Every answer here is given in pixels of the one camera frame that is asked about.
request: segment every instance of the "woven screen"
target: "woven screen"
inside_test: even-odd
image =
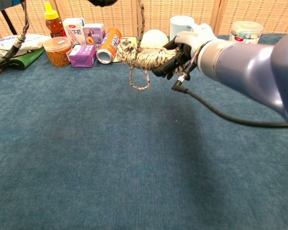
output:
[[[57,0],[62,19],[83,17],[85,23],[104,23],[106,30],[117,28],[123,36],[137,35],[136,5],[133,0],[119,0],[109,7],[95,7],[87,0]]]
[[[288,33],[288,0],[222,0],[216,33],[229,34],[240,20],[262,24],[264,33]]]
[[[158,29],[169,35],[169,19],[187,15],[195,23],[214,27],[219,1],[214,0],[142,0],[145,10],[145,31]]]
[[[54,1],[49,1],[52,3],[52,7],[55,9]],[[44,1],[41,0],[27,0],[27,10],[29,15],[30,27],[28,33],[31,34],[41,34],[49,35],[49,30],[45,26],[44,17]],[[10,7],[6,9],[13,26],[17,33],[21,33],[24,26],[24,11],[21,5]],[[0,12],[0,39],[4,36],[12,35],[7,23],[4,20]]]

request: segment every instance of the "blue carpet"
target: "blue carpet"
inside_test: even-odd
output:
[[[0,230],[288,230],[288,129],[230,123],[174,79],[137,91],[128,75],[45,53],[0,74]],[[197,70],[186,85],[233,116],[283,121]]]

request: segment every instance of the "rope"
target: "rope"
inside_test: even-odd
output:
[[[141,3],[141,0],[138,0],[138,3],[141,9],[141,16],[142,16],[142,26],[139,42],[137,43],[137,45],[134,45],[132,43],[128,44],[122,43],[117,51],[117,58],[118,60],[122,61],[122,63],[131,66],[129,74],[129,84],[135,89],[146,90],[150,86],[148,71],[160,67],[166,61],[174,57],[176,55],[177,49],[167,50],[165,48],[161,48],[152,50],[141,47],[141,42],[145,30],[145,16],[144,16],[144,5]],[[134,68],[145,70],[145,76],[147,81],[146,86],[139,87],[133,83],[132,76]],[[182,71],[182,69],[183,66],[178,67],[173,71],[173,74]]]

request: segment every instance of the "white mug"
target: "white mug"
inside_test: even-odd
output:
[[[169,26],[169,39],[172,40],[177,33],[181,31],[196,31],[198,25],[195,20],[189,16],[171,17]]]

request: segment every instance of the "orange can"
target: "orange can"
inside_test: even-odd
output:
[[[113,61],[115,53],[120,44],[121,33],[118,29],[111,28],[107,31],[101,46],[97,51],[97,58],[103,64],[109,64]]]

